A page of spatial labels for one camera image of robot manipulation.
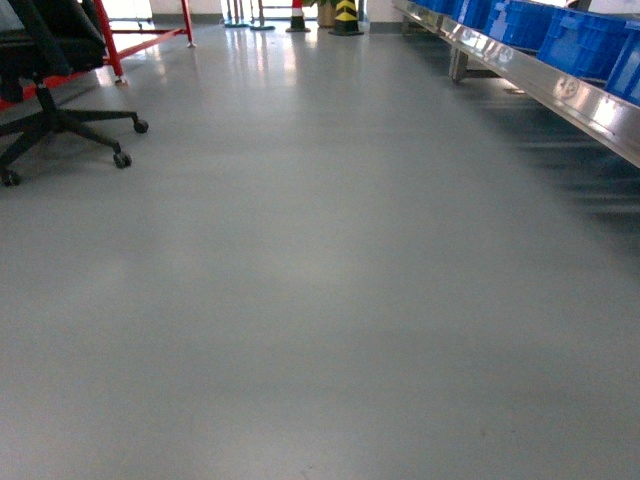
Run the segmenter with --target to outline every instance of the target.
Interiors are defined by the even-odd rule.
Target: office chair
[[[0,32],[0,98],[23,100],[20,79],[33,81],[42,111],[0,126],[0,136],[21,133],[0,155],[0,177],[5,186],[18,185],[20,176],[7,167],[49,132],[72,132],[113,149],[118,168],[131,157],[117,140],[85,125],[96,120],[131,118],[138,133],[149,125],[136,112],[69,110],[58,108],[44,83],[45,77],[88,72],[104,65],[105,44],[91,0],[8,0],[23,30]]]

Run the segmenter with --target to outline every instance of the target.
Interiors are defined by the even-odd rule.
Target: blue storage crate
[[[622,50],[626,20],[556,9],[538,58],[576,77],[607,80]]]
[[[640,22],[627,22],[629,36],[605,90],[640,105]]]
[[[513,47],[540,50],[555,11],[525,0],[494,0],[484,33]]]
[[[493,0],[457,0],[451,17],[467,27],[484,29]]]
[[[434,12],[450,15],[455,4],[456,0],[426,0],[425,7]]]

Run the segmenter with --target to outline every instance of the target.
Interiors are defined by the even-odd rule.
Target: metal shelf
[[[457,53],[452,56],[452,79],[462,78],[454,65],[460,61],[456,56],[468,56],[640,167],[639,107],[448,16],[407,0],[392,2],[405,17],[452,45]]]

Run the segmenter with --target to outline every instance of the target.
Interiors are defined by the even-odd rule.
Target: caster wheel
[[[11,170],[2,172],[2,184],[5,187],[17,187],[18,185],[20,185],[21,181],[22,179],[20,178],[20,175],[18,175],[16,172],[13,172]]]
[[[138,133],[147,133],[147,130],[149,130],[149,123],[145,120],[138,120],[133,124],[133,129]]]
[[[116,167],[118,167],[120,170],[122,170],[123,168],[130,167],[131,166],[131,155],[129,155],[128,153],[124,153],[124,152],[116,153],[113,156],[113,163],[115,163]]]

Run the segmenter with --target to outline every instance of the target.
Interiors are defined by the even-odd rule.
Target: epoxy floor
[[[312,27],[54,92],[151,127],[0,190],[0,478],[640,479],[637,172],[440,40]]]

